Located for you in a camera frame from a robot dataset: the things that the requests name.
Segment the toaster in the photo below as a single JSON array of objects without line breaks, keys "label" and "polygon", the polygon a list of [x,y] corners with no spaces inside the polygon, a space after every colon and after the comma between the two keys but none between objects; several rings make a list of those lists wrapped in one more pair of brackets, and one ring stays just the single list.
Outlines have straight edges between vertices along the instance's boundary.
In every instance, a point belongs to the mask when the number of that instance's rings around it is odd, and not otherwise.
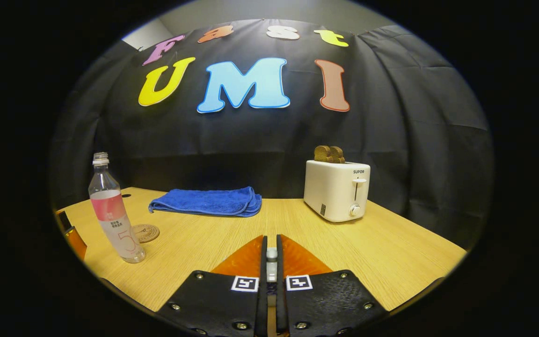
[{"label": "toaster", "polygon": [[361,218],[370,189],[370,166],[308,160],[303,200],[331,222]]}]

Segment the toaster knob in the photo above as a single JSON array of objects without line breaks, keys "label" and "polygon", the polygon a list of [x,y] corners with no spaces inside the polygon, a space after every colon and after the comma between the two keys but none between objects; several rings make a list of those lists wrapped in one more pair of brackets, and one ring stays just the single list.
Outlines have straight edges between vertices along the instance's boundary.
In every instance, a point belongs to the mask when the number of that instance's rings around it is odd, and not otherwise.
[{"label": "toaster knob", "polygon": [[359,213],[361,213],[361,207],[359,207],[359,205],[353,205],[350,208],[349,213],[350,213],[351,216],[357,216],[357,215],[359,215]]}]

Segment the folded towel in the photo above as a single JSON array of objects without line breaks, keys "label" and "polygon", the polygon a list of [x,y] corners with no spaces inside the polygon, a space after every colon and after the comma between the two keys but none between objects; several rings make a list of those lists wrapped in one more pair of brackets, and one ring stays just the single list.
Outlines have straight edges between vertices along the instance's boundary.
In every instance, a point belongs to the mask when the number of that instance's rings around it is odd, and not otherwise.
[{"label": "folded towel", "polygon": [[252,187],[239,190],[171,190],[149,204],[149,211],[189,214],[253,216],[261,209],[261,196]]}]

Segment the letter m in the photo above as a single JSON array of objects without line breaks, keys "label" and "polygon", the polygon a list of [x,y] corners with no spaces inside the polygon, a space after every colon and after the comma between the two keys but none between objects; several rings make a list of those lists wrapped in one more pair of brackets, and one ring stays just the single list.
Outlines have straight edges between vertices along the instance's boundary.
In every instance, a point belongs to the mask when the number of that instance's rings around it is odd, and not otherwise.
[{"label": "letter m", "polygon": [[226,105],[220,99],[222,88],[230,104],[237,108],[245,96],[255,85],[255,94],[248,101],[251,107],[283,108],[291,104],[284,96],[282,88],[282,66],[286,60],[282,58],[263,58],[257,60],[249,71],[243,75],[232,62],[220,62],[207,67],[210,73],[205,100],[199,106],[199,113],[216,112]]}]

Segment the black cloth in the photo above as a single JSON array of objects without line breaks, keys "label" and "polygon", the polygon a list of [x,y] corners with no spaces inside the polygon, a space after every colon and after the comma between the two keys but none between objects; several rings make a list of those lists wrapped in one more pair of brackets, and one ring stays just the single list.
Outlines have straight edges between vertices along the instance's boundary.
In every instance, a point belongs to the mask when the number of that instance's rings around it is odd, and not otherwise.
[{"label": "black cloth", "polygon": [[[152,190],[233,190],[252,186],[263,198],[301,198],[305,162],[318,145],[341,147],[347,161],[371,166],[368,198],[470,247],[485,222],[494,179],[494,154],[483,111],[455,68],[400,26],[353,36],[331,27],[282,20],[229,22],[234,32],[198,43],[205,27],[185,34],[156,62],[154,50],[114,46],[70,94],[53,141],[51,184],[57,207],[88,198],[92,153],[107,151],[122,186]],[[291,26],[298,40],[265,34]],[[349,43],[323,41],[333,30]],[[195,57],[176,91],[147,107],[138,103],[146,75]],[[207,66],[231,61],[245,73],[261,58],[287,60],[283,109],[254,109],[248,100],[215,113],[197,113]],[[344,68],[347,112],[327,110],[316,59]]]}]

